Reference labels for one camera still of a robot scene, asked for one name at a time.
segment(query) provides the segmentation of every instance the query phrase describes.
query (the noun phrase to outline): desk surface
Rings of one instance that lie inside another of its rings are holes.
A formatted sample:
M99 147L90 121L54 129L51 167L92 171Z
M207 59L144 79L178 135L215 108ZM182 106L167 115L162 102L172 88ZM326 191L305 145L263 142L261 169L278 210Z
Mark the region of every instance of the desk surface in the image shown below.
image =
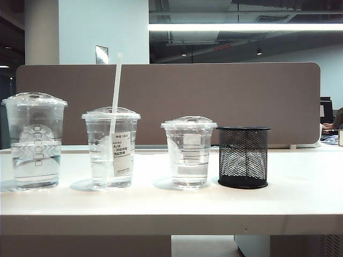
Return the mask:
M269 150L268 183L239 190L217 183L210 154L207 184L171 186L166 153L138 153L132 185L91 191L88 154L64 153L55 188L12 192L11 155L1 154L3 235L343 234L343 147Z

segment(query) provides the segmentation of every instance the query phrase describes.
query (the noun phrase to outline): sticker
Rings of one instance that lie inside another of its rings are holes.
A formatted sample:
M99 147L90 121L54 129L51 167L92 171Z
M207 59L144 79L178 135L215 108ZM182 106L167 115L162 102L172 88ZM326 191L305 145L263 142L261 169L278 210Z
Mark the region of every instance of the sticker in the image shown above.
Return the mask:
M183 135L183 159L186 162L198 162L201 157L202 138L199 134Z
M112 134L114 176L132 175L131 133Z

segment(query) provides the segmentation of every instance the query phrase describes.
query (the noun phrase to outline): clear plastic cup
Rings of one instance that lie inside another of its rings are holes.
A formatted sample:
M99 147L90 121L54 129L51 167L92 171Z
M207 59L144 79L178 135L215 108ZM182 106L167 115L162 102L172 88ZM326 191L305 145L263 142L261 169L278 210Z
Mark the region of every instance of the clear plastic cup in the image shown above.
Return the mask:
M17 189L56 186L67 102L44 93L20 93L1 104L7 110Z
M96 190L131 185L137 120L140 114L118 107L103 107L82 115L90 146L93 187ZM115 130L110 135L111 121Z
M186 190L205 184L212 130L217 124L205 117L185 116L161 127L166 130L174 186Z

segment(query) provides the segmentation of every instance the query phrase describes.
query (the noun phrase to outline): mesh cup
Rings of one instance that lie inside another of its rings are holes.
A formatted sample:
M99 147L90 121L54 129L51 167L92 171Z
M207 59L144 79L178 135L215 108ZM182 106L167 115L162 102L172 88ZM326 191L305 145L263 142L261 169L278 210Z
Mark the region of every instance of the mesh cup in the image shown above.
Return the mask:
M223 186L256 189L267 186L269 127L218 127L219 180Z

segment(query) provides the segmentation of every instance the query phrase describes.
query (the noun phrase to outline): person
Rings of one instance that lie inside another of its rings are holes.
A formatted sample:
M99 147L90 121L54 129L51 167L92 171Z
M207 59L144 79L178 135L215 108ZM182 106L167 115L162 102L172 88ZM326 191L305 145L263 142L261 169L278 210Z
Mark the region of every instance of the person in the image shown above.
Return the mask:
M337 111L333 123L323 123L323 130L337 130L343 127L343 107Z

